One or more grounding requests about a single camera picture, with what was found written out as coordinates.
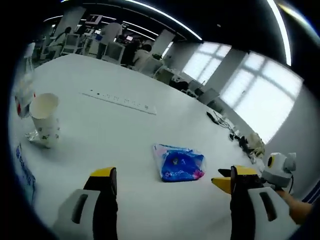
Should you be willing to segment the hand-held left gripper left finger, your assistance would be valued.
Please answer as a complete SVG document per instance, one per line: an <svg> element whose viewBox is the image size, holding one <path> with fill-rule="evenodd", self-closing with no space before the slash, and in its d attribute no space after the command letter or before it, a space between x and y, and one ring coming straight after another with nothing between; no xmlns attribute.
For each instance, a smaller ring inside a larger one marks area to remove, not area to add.
<svg viewBox="0 0 320 240"><path fill-rule="evenodd" d="M117 169L100 168L60 205L52 229L59 240L116 240L117 212Z"/></svg>

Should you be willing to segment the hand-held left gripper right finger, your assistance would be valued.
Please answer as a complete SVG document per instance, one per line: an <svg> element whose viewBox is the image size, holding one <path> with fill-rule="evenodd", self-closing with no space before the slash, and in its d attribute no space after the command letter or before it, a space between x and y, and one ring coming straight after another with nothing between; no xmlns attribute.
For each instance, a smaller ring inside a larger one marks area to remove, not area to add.
<svg viewBox="0 0 320 240"><path fill-rule="evenodd" d="M298 229L287 203L255 169L233 165L230 190L232 240L287 240Z"/></svg>

